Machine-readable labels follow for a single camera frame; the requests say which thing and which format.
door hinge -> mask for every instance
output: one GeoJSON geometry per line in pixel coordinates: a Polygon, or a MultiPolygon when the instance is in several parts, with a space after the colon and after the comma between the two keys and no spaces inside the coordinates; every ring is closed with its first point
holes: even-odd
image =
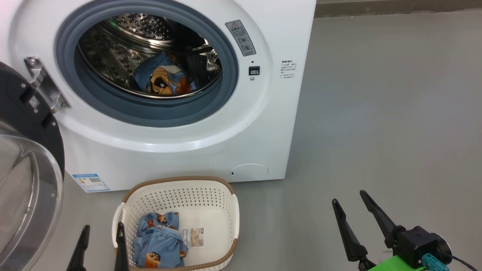
{"type": "Polygon", "coordinates": [[[26,57],[25,66],[32,76],[30,84],[42,95],[50,107],[52,114],[57,113],[61,108],[69,108],[70,104],[62,92],[53,82],[51,76],[43,66],[38,57],[26,57]]]}

basket rim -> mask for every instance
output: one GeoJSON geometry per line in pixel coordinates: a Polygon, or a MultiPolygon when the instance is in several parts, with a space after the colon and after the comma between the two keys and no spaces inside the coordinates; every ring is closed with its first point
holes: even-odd
{"type": "Polygon", "coordinates": [[[147,181],[140,183],[136,186],[134,186],[127,195],[125,195],[124,199],[122,200],[123,203],[127,203],[127,200],[140,188],[144,186],[149,186],[149,185],[154,185],[154,184],[160,184],[160,183],[168,183],[168,182],[177,182],[177,181],[215,181],[215,182],[220,182],[223,185],[225,185],[231,194],[236,195],[234,192],[233,187],[226,182],[224,179],[214,177],[214,176],[180,176],[180,177],[171,177],[171,178],[162,178],[162,179],[155,179],[152,181],[147,181]]]}
{"type": "MultiPolygon", "coordinates": [[[[223,185],[225,185],[229,191],[231,192],[232,195],[236,195],[234,192],[233,187],[224,179],[221,179],[219,177],[214,177],[214,176],[180,176],[180,177],[171,177],[171,178],[162,178],[162,179],[156,179],[152,181],[147,181],[140,183],[136,186],[134,186],[127,195],[125,195],[124,199],[122,200],[123,203],[127,203],[127,200],[136,192],[138,189],[149,186],[149,185],[154,185],[154,184],[160,184],[160,183],[168,183],[168,182],[177,182],[177,181],[216,181],[220,182],[223,185]]],[[[204,269],[204,268],[209,268],[209,267],[214,267],[217,265],[222,264],[223,262],[227,261],[234,253],[234,250],[236,249],[236,246],[238,245],[238,239],[234,238],[233,243],[231,244],[231,248],[229,251],[219,260],[208,262],[208,263],[203,263],[203,264],[197,264],[197,265],[191,265],[191,266],[185,266],[185,267],[176,267],[176,268],[141,268],[141,267],[136,267],[136,266],[129,266],[129,270],[139,270],[139,271],[147,271],[147,270],[163,270],[163,271],[191,271],[191,270],[199,270],[199,269],[204,269]]]]}

concrete floor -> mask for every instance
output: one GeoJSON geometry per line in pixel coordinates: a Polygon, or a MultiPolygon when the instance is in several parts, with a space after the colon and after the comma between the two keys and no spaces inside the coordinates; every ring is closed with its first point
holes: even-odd
{"type": "MultiPolygon", "coordinates": [[[[286,179],[233,184],[241,232],[225,270],[356,270],[333,198],[379,263],[383,235],[361,189],[395,223],[442,235],[482,269],[481,14],[315,19],[286,179]]],[[[113,270],[110,227],[126,192],[86,194],[71,178],[64,191],[32,270],[65,270],[85,224],[85,267],[113,270]]]]}

teal connector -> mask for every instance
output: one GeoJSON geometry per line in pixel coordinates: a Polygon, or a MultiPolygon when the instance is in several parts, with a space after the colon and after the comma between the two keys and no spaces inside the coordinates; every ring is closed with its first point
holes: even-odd
{"type": "Polygon", "coordinates": [[[435,258],[432,254],[427,253],[422,257],[422,265],[429,271],[450,271],[441,261],[435,258]]]}

cartoon print fabric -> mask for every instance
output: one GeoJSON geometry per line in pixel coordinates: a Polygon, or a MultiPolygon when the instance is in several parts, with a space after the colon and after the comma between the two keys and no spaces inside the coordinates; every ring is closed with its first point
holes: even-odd
{"type": "Polygon", "coordinates": [[[188,248],[179,231],[179,213],[148,213],[134,240],[134,262],[143,268],[183,267],[188,248]]]}
{"type": "Polygon", "coordinates": [[[133,77],[140,90],[148,93],[182,95],[196,89],[177,58],[166,52],[142,62],[133,77]]]}

